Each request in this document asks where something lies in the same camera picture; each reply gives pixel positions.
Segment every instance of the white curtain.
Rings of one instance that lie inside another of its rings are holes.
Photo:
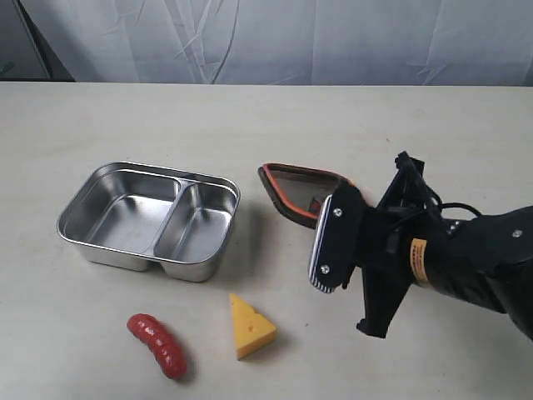
[[[22,0],[78,81],[533,83],[531,0]]]

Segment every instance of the cheese wedge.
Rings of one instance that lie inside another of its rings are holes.
[[[230,294],[237,360],[252,354],[276,338],[277,328],[235,294]]]

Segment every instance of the metal lunch box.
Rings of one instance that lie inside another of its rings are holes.
[[[191,282],[210,278],[240,200],[222,177],[134,162],[100,167],[57,220],[59,235],[94,263]]]

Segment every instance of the white table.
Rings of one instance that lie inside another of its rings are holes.
[[[533,89],[0,83],[0,398],[530,399],[533,343],[507,316],[413,287],[386,340],[347,291],[307,281],[313,231],[278,214],[264,162],[324,168],[379,198],[407,150],[445,201],[533,203]],[[205,283],[86,262],[56,220],[97,167],[132,160],[234,180],[238,224]],[[229,293],[278,327],[238,362]],[[190,382],[166,379],[126,329],[178,332]]]

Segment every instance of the red sausage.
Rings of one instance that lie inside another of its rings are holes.
[[[127,321],[127,328],[148,346],[167,377],[179,379],[185,375],[187,362],[182,348],[161,322],[148,314],[135,314]]]

